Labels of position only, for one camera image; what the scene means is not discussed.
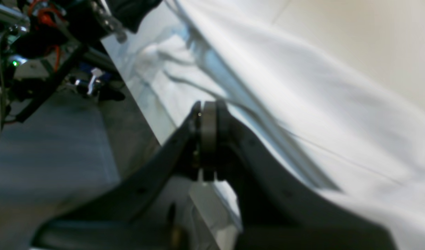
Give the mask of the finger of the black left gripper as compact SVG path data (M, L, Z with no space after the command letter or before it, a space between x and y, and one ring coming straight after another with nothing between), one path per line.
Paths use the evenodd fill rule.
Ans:
M107 0L108 9L123 27L131 33L137 33L142 20L161 0Z

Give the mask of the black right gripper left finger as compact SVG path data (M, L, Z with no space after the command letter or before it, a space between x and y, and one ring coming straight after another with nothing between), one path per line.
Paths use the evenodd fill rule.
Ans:
M127 180L107 193L44 223L31 247L40 250L188 250L187 231L174 223L176 191L163 209L163 222L143 215L151 209L171 177L195 175L182 158L195 144L201 104L197 101L183 124L160 150Z

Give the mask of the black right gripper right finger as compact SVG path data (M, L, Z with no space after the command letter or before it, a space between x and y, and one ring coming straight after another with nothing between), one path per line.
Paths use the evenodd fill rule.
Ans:
M222 101L202 109L206 180L226 180L244 230L237 250L395 250L390 233L321 197L271 155Z

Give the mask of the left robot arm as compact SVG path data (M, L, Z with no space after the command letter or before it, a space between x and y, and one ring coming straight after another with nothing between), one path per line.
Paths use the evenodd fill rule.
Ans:
M0 124L23 123L64 80L84 98L122 101L102 78L114 72L93 45L113 35L125 43L160 0L0 1Z

